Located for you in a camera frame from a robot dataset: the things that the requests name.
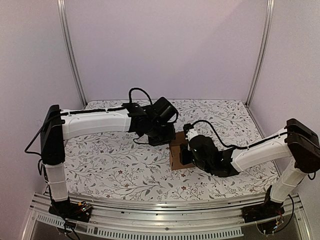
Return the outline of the aluminium frame post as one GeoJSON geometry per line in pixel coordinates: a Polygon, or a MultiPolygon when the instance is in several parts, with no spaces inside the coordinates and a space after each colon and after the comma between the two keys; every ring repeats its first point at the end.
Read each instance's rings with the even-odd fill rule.
{"type": "Polygon", "coordinates": [[[71,73],[74,79],[75,87],[80,99],[81,104],[85,107],[88,104],[84,87],[82,85],[79,69],[77,66],[77,61],[72,45],[72,38],[70,34],[70,28],[68,23],[68,16],[67,16],[67,10],[66,10],[66,2],[64,0],[57,0],[57,9],[59,14],[59,20],[63,35],[63,40],[65,44],[65,49],[67,53],[67,57],[69,60],[69,65],[71,69],[71,73]]]}
{"type": "Polygon", "coordinates": [[[268,46],[268,41],[269,41],[271,27],[272,27],[274,8],[275,8],[275,1],[274,0],[267,0],[260,47],[259,47],[258,56],[257,56],[256,64],[254,67],[254,71],[253,71],[251,84],[250,84],[248,94],[246,97],[246,101],[245,101],[245,106],[248,109],[250,108],[251,104],[253,103],[253,98],[255,96],[255,92],[256,92],[256,89],[258,86],[260,74],[261,74],[261,71],[263,68],[263,63],[264,63],[265,55],[267,52],[267,46],[268,46]]]}

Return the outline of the brown cardboard box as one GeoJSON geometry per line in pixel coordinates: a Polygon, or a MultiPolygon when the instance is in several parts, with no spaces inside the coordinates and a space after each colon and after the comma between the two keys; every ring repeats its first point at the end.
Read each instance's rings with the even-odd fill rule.
{"type": "Polygon", "coordinates": [[[188,149],[188,142],[185,139],[183,131],[175,134],[175,140],[169,144],[169,162],[171,170],[181,170],[192,168],[195,165],[182,165],[180,163],[180,151],[182,149],[188,149]]]}

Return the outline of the front aluminium rail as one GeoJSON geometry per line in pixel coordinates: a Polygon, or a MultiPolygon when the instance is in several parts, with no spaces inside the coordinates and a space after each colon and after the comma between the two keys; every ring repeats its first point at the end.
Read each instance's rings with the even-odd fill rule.
{"type": "Polygon", "coordinates": [[[74,221],[84,239],[110,240],[310,240],[304,208],[298,195],[285,200],[278,230],[262,234],[258,222],[245,222],[243,207],[260,204],[263,194],[196,201],[133,201],[70,196],[72,202],[92,204],[88,222],[74,221]]]}

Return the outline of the right aluminium frame post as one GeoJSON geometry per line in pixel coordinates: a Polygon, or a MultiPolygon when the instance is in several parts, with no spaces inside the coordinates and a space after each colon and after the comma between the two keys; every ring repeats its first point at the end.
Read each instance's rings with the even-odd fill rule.
{"type": "Polygon", "coordinates": [[[245,101],[245,106],[248,109],[250,108],[251,104],[253,103],[253,98],[255,96],[255,92],[256,92],[256,89],[258,86],[260,74],[261,74],[261,71],[263,68],[263,63],[264,63],[265,55],[267,52],[267,46],[268,46],[268,41],[269,41],[271,27],[272,27],[274,8],[275,8],[275,1],[274,0],[267,0],[260,47],[259,47],[258,56],[257,56],[256,64],[254,67],[254,71],[253,71],[251,84],[250,84],[248,94],[246,97],[246,101],[245,101]]]}

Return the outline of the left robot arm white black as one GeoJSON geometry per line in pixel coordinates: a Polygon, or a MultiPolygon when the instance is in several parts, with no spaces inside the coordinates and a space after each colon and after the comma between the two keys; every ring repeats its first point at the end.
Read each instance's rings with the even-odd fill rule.
{"type": "Polygon", "coordinates": [[[65,142],[72,138],[108,132],[147,136],[147,144],[161,146],[175,139],[178,110],[165,98],[140,106],[130,100],[120,106],[91,110],[62,110],[52,105],[36,133],[40,156],[51,192],[51,204],[63,216],[74,213],[67,190],[64,162],[65,142]]]}

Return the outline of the floral patterned table mat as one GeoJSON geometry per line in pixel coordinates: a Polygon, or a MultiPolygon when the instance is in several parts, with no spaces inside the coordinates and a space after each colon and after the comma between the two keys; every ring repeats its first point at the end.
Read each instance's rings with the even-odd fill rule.
{"type": "MultiPolygon", "coordinates": [[[[175,123],[187,123],[222,149],[261,139],[239,100],[178,99],[175,123]]],[[[134,201],[200,201],[263,194],[278,180],[273,162],[253,166],[228,178],[196,167],[171,170],[168,145],[146,145],[146,137],[106,132],[72,138],[65,145],[66,185],[71,194],[134,201]]]]}

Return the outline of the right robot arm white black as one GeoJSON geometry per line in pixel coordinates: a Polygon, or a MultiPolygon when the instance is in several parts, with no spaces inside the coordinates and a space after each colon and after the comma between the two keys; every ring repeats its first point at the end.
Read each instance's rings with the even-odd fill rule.
{"type": "Polygon", "coordinates": [[[291,158],[280,178],[266,192],[259,206],[262,218],[269,218],[286,197],[308,175],[320,169],[318,135],[295,118],[275,134],[248,146],[224,145],[218,150],[211,137],[199,134],[194,123],[183,126],[190,161],[213,176],[227,178],[277,159],[291,158]]]}

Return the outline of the left aluminium frame post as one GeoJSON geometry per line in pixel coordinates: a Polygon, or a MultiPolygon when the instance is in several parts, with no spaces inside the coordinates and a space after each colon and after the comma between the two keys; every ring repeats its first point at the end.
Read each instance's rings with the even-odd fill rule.
{"type": "Polygon", "coordinates": [[[69,65],[71,69],[71,73],[74,79],[75,87],[80,99],[81,104],[85,107],[88,104],[84,87],[82,85],[79,69],[77,66],[77,61],[72,45],[72,38],[70,34],[70,28],[68,23],[68,16],[67,16],[67,10],[66,10],[66,2],[64,0],[57,0],[57,9],[59,14],[59,20],[63,35],[63,40],[65,44],[65,49],[67,53],[67,57],[69,60],[69,65]]]}

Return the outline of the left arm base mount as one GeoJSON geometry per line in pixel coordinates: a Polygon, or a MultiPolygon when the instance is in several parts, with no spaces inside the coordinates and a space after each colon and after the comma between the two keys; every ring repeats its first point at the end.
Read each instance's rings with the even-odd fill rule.
{"type": "Polygon", "coordinates": [[[73,203],[69,199],[64,201],[51,201],[48,212],[52,215],[61,217],[62,219],[75,220],[80,222],[88,223],[93,206],[90,203],[81,201],[73,203]]]}

